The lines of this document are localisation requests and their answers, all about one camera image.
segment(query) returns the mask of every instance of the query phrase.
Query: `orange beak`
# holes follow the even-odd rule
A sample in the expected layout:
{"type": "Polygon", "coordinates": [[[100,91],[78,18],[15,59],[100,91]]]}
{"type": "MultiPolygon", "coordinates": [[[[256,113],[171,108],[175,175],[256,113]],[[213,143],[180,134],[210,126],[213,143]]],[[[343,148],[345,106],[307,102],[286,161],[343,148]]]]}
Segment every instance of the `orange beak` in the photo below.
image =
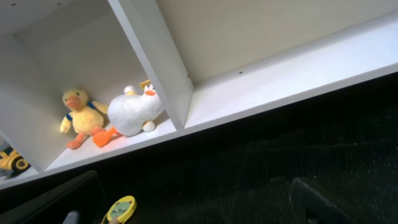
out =
{"type": "Polygon", "coordinates": [[[149,96],[154,96],[154,95],[156,95],[155,91],[153,91],[153,90],[147,90],[147,91],[145,91],[145,94],[146,94],[146,95],[149,95],[149,96]]]}
{"type": "Polygon", "coordinates": [[[79,108],[81,100],[78,96],[69,96],[67,102],[65,103],[69,108],[79,108]]]}

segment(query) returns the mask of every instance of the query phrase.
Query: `yellow stuffed duck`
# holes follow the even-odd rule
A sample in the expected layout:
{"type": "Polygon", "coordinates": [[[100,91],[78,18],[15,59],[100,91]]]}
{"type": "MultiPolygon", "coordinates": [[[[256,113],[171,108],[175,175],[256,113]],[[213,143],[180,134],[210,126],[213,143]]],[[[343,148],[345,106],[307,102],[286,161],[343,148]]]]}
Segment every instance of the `yellow stuffed duck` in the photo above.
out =
{"type": "Polygon", "coordinates": [[[76,138],[68,142],[68,148],[77,149],[83,144],[87,135],[94,136],[105,131],[104,118],[98,111],[106,114],[108,106],[89,101],[84,90],[68,90],[63,94],[62,100],[70,112],[62,120],[61,133],[69,132],[71,124],[77,133],[76,138]]]}
{"type": "Polygon", "coordinates": [[[162,112],[162,103],[150,80],[140,86],[144,90],[143,95],[137,95],[132,86],[127,86],[124,95],[112,100],[108,117],[113,127],[95,134],[93,141],[98,147],[107,145],[114,134],[133,136],[141,130],[151,132],[155,129],[153,120],[162,112]]]}

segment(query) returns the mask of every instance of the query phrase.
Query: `blue backpack strap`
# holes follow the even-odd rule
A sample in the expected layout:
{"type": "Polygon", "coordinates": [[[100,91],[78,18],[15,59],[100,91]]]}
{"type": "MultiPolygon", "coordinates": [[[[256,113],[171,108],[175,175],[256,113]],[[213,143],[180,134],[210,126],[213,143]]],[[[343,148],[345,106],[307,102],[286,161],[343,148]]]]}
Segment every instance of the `blue backpack strap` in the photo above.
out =
{"type": "Polygon", "coordinates": [[[87,103],[87,106],[89,106],[91,109],[94,109],[94,110],[95,110],[95,106],[94,106],[94,104],[93,104],[92,101],[89,101],[89,102],[87,103]]]}
{"type": "Polygon", "coordinates": [[[68,112],[68,113],[67,113],[67,119],[68,119],[68,120],[70,120],[70,121],[72,121],[72,120],[73,120],[73,118],[72,118],[72,116],[70,116],[70,114],[69,114],[69,113],[70,113],[70,112],[68,112]]]}

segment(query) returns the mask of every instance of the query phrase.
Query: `orange leg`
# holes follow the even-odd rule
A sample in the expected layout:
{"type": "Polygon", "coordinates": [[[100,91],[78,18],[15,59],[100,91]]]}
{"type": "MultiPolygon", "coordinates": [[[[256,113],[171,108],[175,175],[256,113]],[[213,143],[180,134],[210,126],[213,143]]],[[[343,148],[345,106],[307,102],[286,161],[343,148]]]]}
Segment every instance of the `orange leg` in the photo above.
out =
{"type": "Polygon", "coordinates": [[[83,141],[85,140],[85,134],[79,133],[77,134],[76,138],[70,142],[68,142],[67,147],[70,149],[77,149],[79,148],[82,144],[83,141]]]}
{"type": "Polygon", "coordinates": [[[104,147],[105,145],[107,145],[107,143],[111,141],[111,138],[114,134],[118,134],[118,131],[114,127],[107,131],[98,132],[94,135],[93,142],[98,147],[104,147]]]}
{"type": "Polygon", "coordinates": [[[101,127],[95,127],[95,128],[93,128],[91,131],[90,131],[90,135],[91,136],[94,136],[94,135],[96,135],[97,133],[100,133],[100,132],[103,132],[103,131],[106,131],[104,128],[101,128],[101,127]]]}

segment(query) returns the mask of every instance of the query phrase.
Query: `white stuffed duck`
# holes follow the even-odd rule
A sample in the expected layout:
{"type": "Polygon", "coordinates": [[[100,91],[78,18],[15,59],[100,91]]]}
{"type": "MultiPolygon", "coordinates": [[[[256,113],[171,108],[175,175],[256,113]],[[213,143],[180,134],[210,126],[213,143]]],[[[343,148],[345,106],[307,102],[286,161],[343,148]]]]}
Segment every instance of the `white stuffed duck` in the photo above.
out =
{"type": "Polygon", "coordinates": [[[94,143],[103,147],[114,134],[133,136],[141,130],[151,132],[155,129],[153,120],[162,112],[162,103],[150,80],[140,84],[144,94],[136,94],[132,86],[124,89],[124,95],[115,97],[108,108],[108,117],[113,127],[94,136],[94,143]]]}

